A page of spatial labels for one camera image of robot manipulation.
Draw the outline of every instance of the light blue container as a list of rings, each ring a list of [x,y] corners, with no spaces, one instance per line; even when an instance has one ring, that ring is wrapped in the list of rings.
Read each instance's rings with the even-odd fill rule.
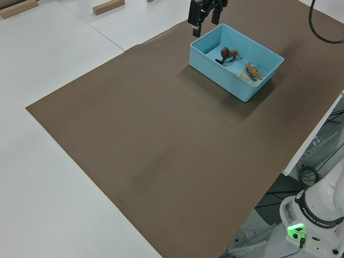
[[[238,50],[243,59],[237,56],[234,62],[230,62],[230,58],[220,65],[215,59],[222,60],[220,52],[223,47]],[[283,57],[225,24],[195,40],[190,48],[190,65],[244,102],[274,75],[284,61]],[[243,71],[248,75],[247,62],[257,66],[257,71],[265,75],[256,86],[235,74]]]

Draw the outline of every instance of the brown mat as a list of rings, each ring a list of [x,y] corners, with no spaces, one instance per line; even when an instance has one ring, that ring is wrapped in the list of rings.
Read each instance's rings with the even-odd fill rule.
[[[230,1],[221,22],[285,58],[248,103],[188,65],[183,22],[27,109],[163,257],[217,257],[343,90],[344,46],[307,16],[297,0]]]

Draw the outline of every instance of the wooden bar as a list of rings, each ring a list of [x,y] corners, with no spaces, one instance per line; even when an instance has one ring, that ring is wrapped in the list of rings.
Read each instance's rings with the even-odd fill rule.
[[[37,6],[38,6],[37,0],[26,0],[24,2],[15,4],[13,6],[0,10],[0,16],[3,19],[7,19]]]
[[[120,7],[124,4],[125,4],[124,0],[111,0],[111,1],[108,1],[104,4],[100,4],[100,5],[93,7],[93,13],[95,15],[100,15],[102,13],[111,11],[117,7]]]

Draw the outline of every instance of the green indicator light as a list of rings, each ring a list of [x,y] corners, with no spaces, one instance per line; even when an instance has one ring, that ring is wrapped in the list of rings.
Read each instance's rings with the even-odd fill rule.
[[[288,231],[290,231],[290,230],[295,230],[297,228],[303,228],[304,226],[305,226],[305,224],[299,223],[299,224],[296,224],[296,225],[289,226],[289,227],[287,227],[287,229],[288,229]]]

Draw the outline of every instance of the black band on robot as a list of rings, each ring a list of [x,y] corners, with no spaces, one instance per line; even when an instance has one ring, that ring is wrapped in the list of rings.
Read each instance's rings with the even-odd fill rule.
[[[318,218],[307,206],[306,204],[306,190],[303,191],[301,197],[297,199],[295,197],[295,202],[299,205],[302,214],[313,224],[321,228],[334,228],[338,224],[342,223],[344,217],[338,218],[336,220],[327,221]]]

